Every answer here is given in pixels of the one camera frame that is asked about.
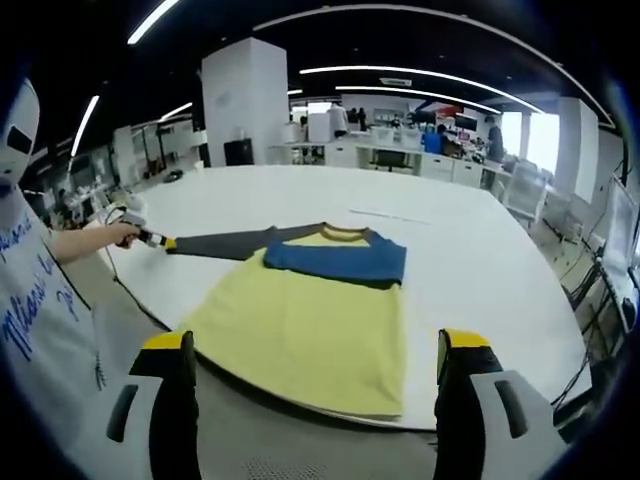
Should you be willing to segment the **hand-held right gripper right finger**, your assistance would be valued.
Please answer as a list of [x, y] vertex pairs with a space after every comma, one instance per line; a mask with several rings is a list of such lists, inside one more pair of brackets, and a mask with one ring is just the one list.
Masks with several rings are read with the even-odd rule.
[[551, 404], [479, 334], [438, 333], [436, 479], [538, 479], [567, 450]]

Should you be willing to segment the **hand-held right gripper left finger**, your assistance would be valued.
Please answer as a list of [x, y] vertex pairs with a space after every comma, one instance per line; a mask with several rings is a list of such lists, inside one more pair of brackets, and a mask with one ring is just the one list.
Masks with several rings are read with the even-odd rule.
[[150, 338], [88, 405], [74, 459], [88, 479], [198, 479], [193, 333]]

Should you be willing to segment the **person's left hand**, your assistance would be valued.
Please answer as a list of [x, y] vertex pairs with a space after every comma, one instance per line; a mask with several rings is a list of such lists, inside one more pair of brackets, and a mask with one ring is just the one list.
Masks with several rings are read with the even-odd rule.
[[116, 222], [104, 227], [105, 245], [115, 245], [128, 249], [132, 242], [139, 237], [140, 229], [132, 224]]

